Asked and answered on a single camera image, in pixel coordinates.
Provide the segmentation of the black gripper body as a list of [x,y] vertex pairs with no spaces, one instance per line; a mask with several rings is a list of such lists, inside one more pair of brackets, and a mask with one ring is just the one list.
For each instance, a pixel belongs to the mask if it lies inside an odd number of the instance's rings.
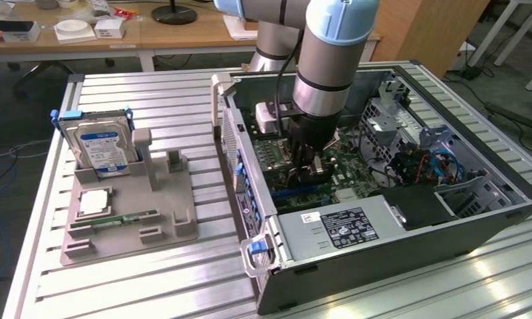
[[340,113],[331,116],[301,114],[293,116],[288,126],[288,143],[292,155],[297,152],[321,154],[340,121]]

